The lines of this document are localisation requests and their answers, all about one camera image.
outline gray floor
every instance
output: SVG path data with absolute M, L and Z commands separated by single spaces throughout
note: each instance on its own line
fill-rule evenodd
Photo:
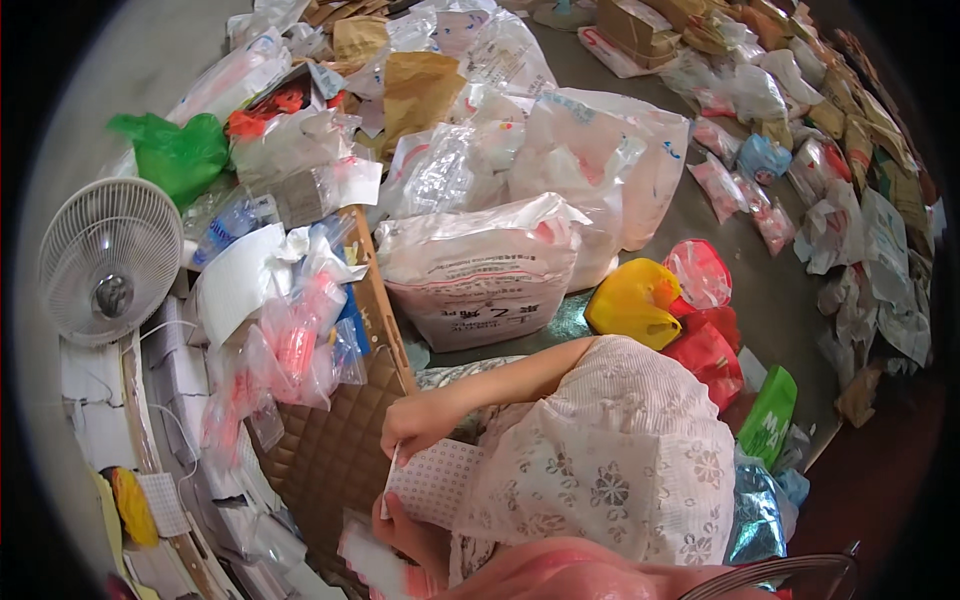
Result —
M 575 34 L 551 30 L 531 19 L 525 21 L 540 42 L 560 86 L 616 92 L 690 118 L 695 116 L 690 106 L 656 75 L 617 79 L 580 44 Z M 734 120 L 723 121 L 729 131 L 746 137 L 746 129 Z M 702 152 L 691 143 L 686 162 L 702 162 Z M 780 199 L 799 226 L 804 204 L 790 183 L 781 178 L 767 193 L 771 200 L 775 196 Z M 829 320 L 816 308 L 822 278 L 804 272 L 792 246 L 771 258 L 749 215 L 738 213 L 721 227 L 700 186 L 686 171 L 653 240 L 639 252 L 623 252 L 621 263 L 639 256 L 660 262 L 674 245 L 688 238 L 708 240 L 727 263 L 733 280 L 731 306 L 737 314 L 742 343 L 768 369 L 781 365 L 793 375 L 799 390 L 794 422 L 807 431 L 816 424 L 812 442 L 814 454 L 818 453 L 839 426 L 832 406 L 839 392 L 836 374 L 816 346 L 817 336 L 829 327 Z M 530 354 L 591 335 L 583 317 L 591 295 L 592 290 L 568 296 L 550 325 L 537 333 L 481 348 L 433 354 L 430 367 Z

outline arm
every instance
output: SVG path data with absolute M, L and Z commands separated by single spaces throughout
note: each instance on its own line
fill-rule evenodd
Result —
M 550 396 L 557 391 L 564 375 L 576 367 L 593 340 L 581 338 L 565 342 L 509 365 L 394 402 L 383 421 L 380 447 L 393 458 L 397 443 L 403 442 L 396 457 L 397 464 L 403 467 L 414 453 L 453 431 L 472 410 L 496 404 L 535 402 Z

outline red plastic bag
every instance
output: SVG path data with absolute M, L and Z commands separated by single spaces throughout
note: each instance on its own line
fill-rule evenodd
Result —
M 740 330 L 736 328 L 736 313 L 729 306 L 698 310 L 684 318 L 684 331 L 696 331 L 704 324 L 717 328 L 734 352 L 740 350 Z
M 722 413 L 743 387 L 743 372 L 736 353 L 723 335 L 709 322 L 687 330 L 676 342 L 660 351 L 676 360 L 707 384 L 710 401 Z
M 669 308 L 674 317 L 730 303 L 730 270 L 707 240 L 683 240 L 666 256 L 663 266 L 680 282 L 680 297 Z

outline cardboard box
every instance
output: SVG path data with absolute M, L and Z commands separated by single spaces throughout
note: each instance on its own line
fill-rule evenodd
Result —
M 597 30 L 638 66 L 653 69 L 677 56 L 681 35 L 663 28 L 666 22 L 639 17 L 636 0 L 599 0 Z

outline fan grille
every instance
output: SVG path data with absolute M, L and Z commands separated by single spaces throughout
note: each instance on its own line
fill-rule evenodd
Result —
M 183 225 L 170 198 L 137 178 L 91 183 L 63 205 L 40 248 L 40 293 L 64 338 L 108 344 L 146 321 L 180 268 Z M 132 287 L 127 310 L 109 319 L 94 310 L 101 280 Z

